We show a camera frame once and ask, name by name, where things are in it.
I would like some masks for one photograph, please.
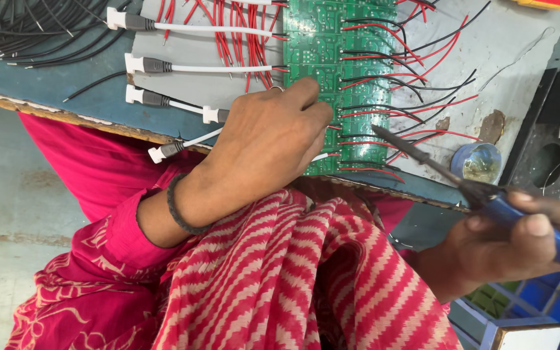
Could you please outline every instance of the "pink garment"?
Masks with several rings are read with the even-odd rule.
[[[6,349],[461,348],[364,203],[283,189],[160,249],[137,205],[199,155],[157,167],[149,145],[20,116],[93,223],[36,273]]]

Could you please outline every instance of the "woman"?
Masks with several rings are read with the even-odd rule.
[[[511,232],[471,216],[404,260],[386,233],[407,203],[286,187],[322,149],[318,91],[240,97],[207,157],[161,165],[148,144],[21,115],[92,224],[36,273],[7,349],[460,349],[443,305],[560,271],[559,201],[512,193],[533,215]]]

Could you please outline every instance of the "green circuit board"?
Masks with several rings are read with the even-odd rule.
[[[334,109],[331,125],[325,133],[323,152],[334,152],[340,157],[327,157],[310,163],[304,175],[338,174],[340,168],[380,168],[373,164],[341,163],[343,161],[375,161],[385,163],[388,148],[381,145],[339,145],[344,141],[381,141],[370,137],[344,138],[344,134],[372,134],[370,124],[388,127],[384,114],[366,114],[341,118],[347,113],[360,110],[340,110],[363,104],[390,104],[391,93],[387,80],[376,79],[341,90],[350,83],[342,78],[390,74],[390,60],[360,59],[341,60],[346,57],[342,50],[368,50],[383,53],[393,52],[394,38],[381,28],[359,28],[342,31],[348,18],[396,19],[394,0],[289,0],[284,9],[284,32],[289,40],[284,43],[284,63],[289,73],[284,74],[284,85],[305,76],[317,80],[321,87],[319,99],[330,103]]]

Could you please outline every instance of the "hand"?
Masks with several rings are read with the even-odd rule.
[[[332,108],[317,102],[318,97],[319,84],[310,77],[284,92],[272,88],[238,97],[213,150],[175,187],[174,205],[182,219],[192,227],[204,227],[300,176],[321,152],[332,118]],[[172,236],[177,228],[167,205],[159,210],[165,200],[163,194],[154,201],[153,210],[163,216],[160,221],[143,220],[146,229],[140,211],[151,210],[140,205],[137,213],[146,237],[168,247],[176,242]]]
[[[517,191],[509,193],[508,201],[531,215],[510,231],[484,216],[472,215],[457,222],[443,243],[419,254],[423,255],[419,258],[424,260],[422,265],[432,264],[427,279],[440,277],[449,284],[440,288],[440,298],[437,289],[443,283],[434,282],[438,286],[434,294],[440,301],[460,297],[487,282],[518,281],[560,271],[560,264],[554,261],[553,229],[554,225],[560,230],[560,201]]]

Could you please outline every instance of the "blue workbench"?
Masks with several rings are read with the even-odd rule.
[[[120,4],[120,1],[110,1],[112,3]],[[135,11],[139,5],[132,4],[128,11]],[[91,29],[66,50],[60,51],[58,56],[83,47],[103,30],[104,26]],[[110,33],[95,47],[102,46],[115,34],[115,31]],[[125,76],[113,78],[63,102],[74,91],[124,70],[124,52],[131,52],[133,37],[134,33],[128,32],[92,59],[60,67],[24,69],[5,63],[13,61],[0,61],[0,107],[160,143],[174,138],[193,139],[217,129],[217,124],[203,124],[199,116],[187,111],[125,102]],[[55,45],[51,43],[41,47]],[[212,146],[214,142],[215,139],[211,139],[205,144]],[[402,175],[406,184],[392,181],[379,173],[343,174],[338,177],[391,189],[425,203],[450,206],[462,201],[454,188],[411,174]]]

